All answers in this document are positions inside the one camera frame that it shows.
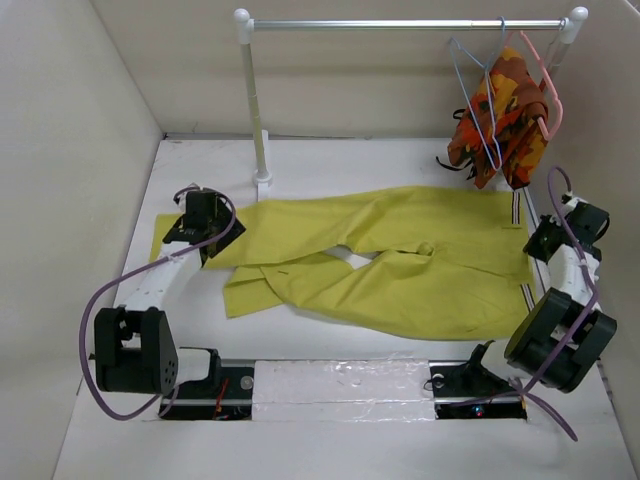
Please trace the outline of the yellow-green trousers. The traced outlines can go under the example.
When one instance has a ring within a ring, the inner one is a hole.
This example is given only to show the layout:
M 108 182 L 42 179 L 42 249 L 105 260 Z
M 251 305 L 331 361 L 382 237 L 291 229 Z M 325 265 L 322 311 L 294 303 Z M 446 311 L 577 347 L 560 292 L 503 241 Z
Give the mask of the yellow-green trousers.
M 238 212 L 244 232 L 206 268 L 228 269 L 228 317 L 286 304 L 420 340 L 510 336 L 529 311 L 529 233 L 516 192 L 408 186 Z

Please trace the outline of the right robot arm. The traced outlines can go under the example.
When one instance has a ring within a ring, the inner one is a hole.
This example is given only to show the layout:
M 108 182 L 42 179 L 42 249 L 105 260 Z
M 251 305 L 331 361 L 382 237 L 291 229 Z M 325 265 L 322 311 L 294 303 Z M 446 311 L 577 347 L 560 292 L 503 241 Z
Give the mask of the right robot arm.
M 617 322 L 598 304 L 595 243 L 607 232 L 609 213 L 568 192 L 543 215 L 523 251 L 545 263 L 551 286 L 509 340 L 507 363 L 534 382 L 570 393 L 613 338 Z

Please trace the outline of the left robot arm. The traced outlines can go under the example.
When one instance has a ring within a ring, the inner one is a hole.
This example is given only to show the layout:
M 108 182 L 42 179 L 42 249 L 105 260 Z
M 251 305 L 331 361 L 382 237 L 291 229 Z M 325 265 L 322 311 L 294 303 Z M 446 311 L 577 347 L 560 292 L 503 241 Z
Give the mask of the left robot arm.
M 139 273 L 140 285 L 94 319 L 97 388 L 103 392 L 167 395 L 177 385 L 178 348 L 166 308 L 208 260 L 245 231 L 235 207 L 212 189 L 178 196 L 183 213 L 161 237 L 157 258 Z

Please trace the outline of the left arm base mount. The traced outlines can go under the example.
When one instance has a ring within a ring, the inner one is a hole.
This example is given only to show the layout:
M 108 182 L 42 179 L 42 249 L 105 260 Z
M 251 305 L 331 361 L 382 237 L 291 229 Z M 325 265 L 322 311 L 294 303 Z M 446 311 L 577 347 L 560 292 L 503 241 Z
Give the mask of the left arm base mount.
M 175 421 L 244 421 L 252 417 L 255 362 L 222 361 L 211 378 L 179 387 L 162 399 L 160 418 Z

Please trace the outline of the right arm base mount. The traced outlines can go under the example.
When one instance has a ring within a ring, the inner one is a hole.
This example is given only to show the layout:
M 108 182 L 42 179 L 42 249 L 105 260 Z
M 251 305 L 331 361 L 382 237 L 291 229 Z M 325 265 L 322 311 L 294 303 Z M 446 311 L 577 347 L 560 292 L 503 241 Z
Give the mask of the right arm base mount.
M 528 418 L 515 390 L 482 364 L 433 361 L 423 389 L 433 398 L 437 420 L 498 420 Z

